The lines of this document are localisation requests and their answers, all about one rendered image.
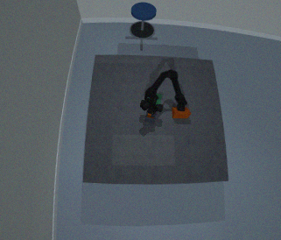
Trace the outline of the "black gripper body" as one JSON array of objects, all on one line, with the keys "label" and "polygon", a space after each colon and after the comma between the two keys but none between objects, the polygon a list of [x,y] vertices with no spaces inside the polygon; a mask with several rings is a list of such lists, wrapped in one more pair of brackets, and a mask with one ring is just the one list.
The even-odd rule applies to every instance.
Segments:
[{"label": "black gripper body", "polygon": [[[142,100],[141,103],[144,101],[145,100]],[[141,103],[140,103],[140,107],[141,107]],[[162,112],[163,106],[164,106],[163,104],[152,105],[152,107],[155,107],[159,112]]]}]

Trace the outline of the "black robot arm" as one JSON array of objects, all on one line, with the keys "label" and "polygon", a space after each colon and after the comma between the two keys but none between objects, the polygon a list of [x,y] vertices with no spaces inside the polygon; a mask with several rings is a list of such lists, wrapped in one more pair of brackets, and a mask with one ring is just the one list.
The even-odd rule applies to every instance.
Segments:
[{"label": "black robot arm", "polygon": [[[154,115],[156,113],[156,108],[152,107],[152,105],[155,105],[157,102],[157,99],[159,98],[156,94],[157,94],[157,90],[158,88],[161,86],[161,84],[163,83],[163,80],[165,78],[169,77],[170,80],[172,81],[172,85],[175,91],[175,100],[178,103],[177,104],[177,110],[178,111],[185,111],[185,105],[187,104],[186,98],[181,94],[181,90],[179,87],[179,82],[178,82],[178,72],[177,71],[173,71],[173,70],[169,70],[169,71],[164,71],[160,73],[160,76],[158,77],[158,79],[156,80],[156,82],[149,88],[147,88],[147,90],[145,91],[145,96],[144,99],[145,101],[141,103],[141,108],[146,111],[149,114]],[[150,97],[150,99],[148,98]]]}]

